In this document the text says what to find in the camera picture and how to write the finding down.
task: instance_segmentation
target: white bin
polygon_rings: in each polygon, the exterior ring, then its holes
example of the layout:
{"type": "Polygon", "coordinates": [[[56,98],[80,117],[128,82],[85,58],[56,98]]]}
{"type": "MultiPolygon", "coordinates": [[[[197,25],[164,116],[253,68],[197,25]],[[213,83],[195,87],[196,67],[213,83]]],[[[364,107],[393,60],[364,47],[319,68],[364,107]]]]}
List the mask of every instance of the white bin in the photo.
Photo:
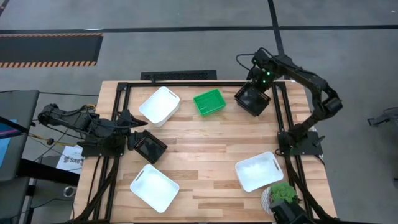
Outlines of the white bin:
{"type": "Polygon", "coordinates": [[[239,161],[235,165],[235,170],[242,188],[247,192],[284,178],[284,173],[271,152],[239,161]]]}
{"type": "Polygon", "coordinates": [[[155,126],[161,127],[179,107],[180,98],[162,86],[139,107],[139,111],[155,126]]]}
{"type": "Polygon", "coordinates": [[[143,199],[156,212],[162,213],[172,203],[180,186],[148,164],[132,181],[130,190],[143,199]]]}

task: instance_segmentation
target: gray floor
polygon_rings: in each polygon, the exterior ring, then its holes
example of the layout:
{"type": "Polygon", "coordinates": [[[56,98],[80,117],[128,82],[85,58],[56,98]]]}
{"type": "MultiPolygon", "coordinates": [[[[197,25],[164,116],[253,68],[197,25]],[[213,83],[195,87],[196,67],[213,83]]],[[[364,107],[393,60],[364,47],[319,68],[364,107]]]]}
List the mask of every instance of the gray floor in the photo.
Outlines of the gray floor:
{"type": "MultiPolygon", "coordinates": [[[[0,17],[0,30],[271,25],[266,0],[132,2],[10,0],[0,17]]],[[[280,26],[398,24],[394,0],[274,2],[280,26]]],[[[297,65],[327,79],[343,99],[344,108],[338,115],[317,125],[319,133],[326,135],[322,146],[338,216],[396,223],[398,189],[392,177],[398,176],[397,129],[391,124],[371,128],[366,119],[398,105],[394,88],[398,30],[282,31],[281,36],[286,54],[297,65]]],[[[159,70],[217,69],[219,79],[242,79],[245,71],[234,56],[259,46],[276,54],[274,33],[105,34],[97,66],[3,68],[0,89],[98,94],[103,80],[137,80],[141,72],[159,70]]],[[[95,103],[96,98],[41,95],[37,113],[53,102],[73,109],[95,103]]],[[[40,127],[32,132],[59,137],[40,127]]],[[[24,157],[34,159],[44,151],[40,144],[29,141],[24,157]]],[[[69,214],[70,204],[49,205],[35,213],[34,221],[61,222],[69,214]]]]}

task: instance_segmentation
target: black mounting plate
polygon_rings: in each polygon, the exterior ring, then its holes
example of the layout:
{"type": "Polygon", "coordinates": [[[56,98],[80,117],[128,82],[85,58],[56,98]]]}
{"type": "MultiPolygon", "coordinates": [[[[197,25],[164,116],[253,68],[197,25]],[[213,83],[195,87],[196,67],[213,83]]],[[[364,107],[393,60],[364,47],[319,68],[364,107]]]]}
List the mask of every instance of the black mounting plate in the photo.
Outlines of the black mounting plate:
{"type": "MultiPolygon", "coordinates": [[[[278,133],[278,142],[280,146],[284,145],[284,140],[282,138],[283,134],[278,133]]],[[[280,153],[282,155],[293,155],[293,156],[302,156],[302,155],[322,155],[322,147],[319,142],[320,138],[316,131],[309,131],[307,133],[307,138],[303,139],[300,143],[299,147],[293,148],[281,148],[280,153]]]]}
{"type": "Polygon", "coordinates": [[[126,145],[126,139],[122,139],[121,142],[118,144],[117,147],[109,149],[107,147],[101,146],[81,146],[83,151],[81,152],[81,156],[83,157],[90,157],[90,156],[123,156],[124,154],[124,147],[126,145]]]}

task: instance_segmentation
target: hazard stripe mat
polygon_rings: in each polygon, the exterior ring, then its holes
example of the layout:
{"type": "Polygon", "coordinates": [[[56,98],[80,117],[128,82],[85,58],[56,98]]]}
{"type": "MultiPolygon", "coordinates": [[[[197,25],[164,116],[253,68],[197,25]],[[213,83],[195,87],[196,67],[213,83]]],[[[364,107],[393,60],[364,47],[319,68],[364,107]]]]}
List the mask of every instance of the hazard stripe mat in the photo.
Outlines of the hazard stripe mat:
{"type": "Polygon", "coordinates": [[[3,34],[0,68],[94,66],[103,34],[3,34]]]}

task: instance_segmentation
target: green plastic tray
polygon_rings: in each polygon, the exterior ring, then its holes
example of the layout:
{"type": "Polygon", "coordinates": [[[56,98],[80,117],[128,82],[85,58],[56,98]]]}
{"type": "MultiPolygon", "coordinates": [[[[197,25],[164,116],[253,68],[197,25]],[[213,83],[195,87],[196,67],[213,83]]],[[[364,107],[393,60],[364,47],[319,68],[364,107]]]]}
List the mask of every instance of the green plastic tray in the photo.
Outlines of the green plastic tray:
{"type": "Polygon", "coordinates": [[[218,89],[208,91],[193,98],[200,115],[206,116],[223,109],[226,105],[223,95],[218,89]]]}

